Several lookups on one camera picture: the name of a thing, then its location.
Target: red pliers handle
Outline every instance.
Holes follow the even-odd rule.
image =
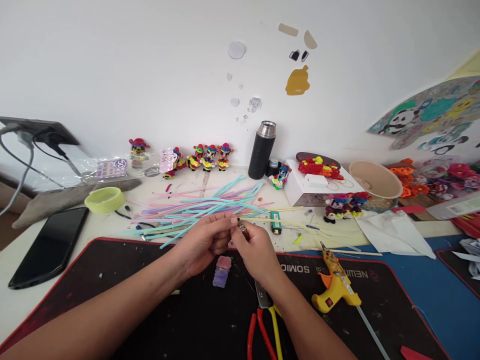
[[[252,352],[253,352],[253,343],[254,343],[254,332],[255,332],[255,324],[257,323],[258,317],[258,326],[260,327],[261,335],[263,336],[263,341],[265,342],[266,348],[268,350],[268,354],[270,355],[271,360],[277,360],[277,355],[275,354],[275,350],[270,342],[269,335],[267,334],[267,330],[265,330],[264,319],[263,319],[264,310],[262,308],[258,308],[256,310],[256,315],[253,313],[250,318],[250,327],[248,328],[248,341],[246,343],[246,358],[247,360],[253,360]]]

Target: forearm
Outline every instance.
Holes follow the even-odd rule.
[[[171,250],[133,276],[62,314],[7,350],[4,359],[105,359],[185,280]]]
[[[280,310],[300,360],[356,359],[283,271],[263,286]]]

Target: yellow glue gun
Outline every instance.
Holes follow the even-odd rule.
[[[360,300],[359,295],[352,290],[350,279],[347,274],[345,274],[345,270],[340,266],[335,255],[333,255],[323,243],[321,243],[321,246],[323,248],[323,261],[325,261],[326,266],[330,271],[330,275],[324,275],[320,272],[318,273],[327,290],[321,295],[314,294],[311,297],[313,307],[326,314],[341,298],[344,298],[348,305],[359,307],[362,304],[362,301]]]

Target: blue mat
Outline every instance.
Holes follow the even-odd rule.
[[[453,247],[466,238],[466,235],[452,235],[430,237],[426,241],[435,252]],[[363,252],[377,252],[373,245],[359,248]],[[300,253],[322,255],[319,251]],[[349,258],[339,253],[335,255]],[[411,301],[421,309],[421,313],[423,311],[427,323],[452,360],[480,359],[480,301],[443,262],[438,258],[433,260],[426,256],[390,253],[384,253],[382,257],[358,256],[360,259],[384,262],[392,268]]]

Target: white desk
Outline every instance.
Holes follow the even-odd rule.
[[[171,192],[181,192],[209,187],[222,187],[223,185],[235,180],[240,174],[243,174],[247,179],[240,182],[233,190],[244,189],[257,184],[258,180],[248,178],[247,170],[245,168],[230,167],[227,171],[218,171],[215,168],[208,175],[205,171],[197,170],[192,172],[185,168],[177,172],[177,176],[172,180],[165,180],[161,176],[144,177],[142,178],[142,185],[125,193],[125,198],[132,212],[139,213],[145,209],[148,204],[178,204],[182,198],[170,199],[156,199],[152,200],[153,193],[164,193],[167,185],[172,183],[170,187]],[[269,208],[286,208],[288,204],[287,197],[283,190],[276,190],[272,183],[264,177],[265,185],[260,190],[258,196],[263,198],[263,203],[275,202],[268,206]],[[206,190],[205,198],[212,196],[216,190]],[[312,214],[305,216],[304,213],[308,208],[299,211],[285,211],[280,213],[281,219],[295,221],[297,223],[310,222],[312,224],[320,224],[332,230],[342,231],[350,238],[342,238],[341,240],[351,245],[365,245],[368,243],[367,239],[360,231],[357,223],[353,220],[340,220],[337,224],[327,224],[322,217],[325,214],[323,207],[314,207],[313,219]],[[45,297],[48,291],[52,288],[58,280],[58,276],[44,282],[42,284],[33,286],[31,288],[21,290],[11,290],[8,288],[8,283],[20,262],[24,258],[28,249],[34,242],[46,220],[39,221],[30,226],[22,235],[20,235],[14,242],[12,242],[6,249],[0,252],[0,343],[2,343],[33,311],[37,304]],[[269,229],[268,222],[258,222],[259,226],[264,226]],[[424,237],[434,237],[441,235],[454,235],[460,232],[449,221],[430,221],[415,223],[420,233]],[[130,223],[127,219],[118,216],[115,213],[109,214],[92,214],[88,215],[83,230],[78,238],[78,242],[73,250],[70,258],[70,263],[80,254],[85,246],[95,238],[107,237],[118,239],[132,239],[140,240],[138,236],[131,236],[123,231],[127,230]],[[280,235],[271,235],[275,250],[278,252],[293,252],[300,251],[300,246],[304,247],[319,247],[320,240],[322,240],[328,247],[340,247],[341,245],[325,238],[319,238],[309,233],[303,233],[303,239],[297,245],[292,243],[297,239],[298,230],[284,229]],[[153,242],[161,243],[163,239],[154,239]]]

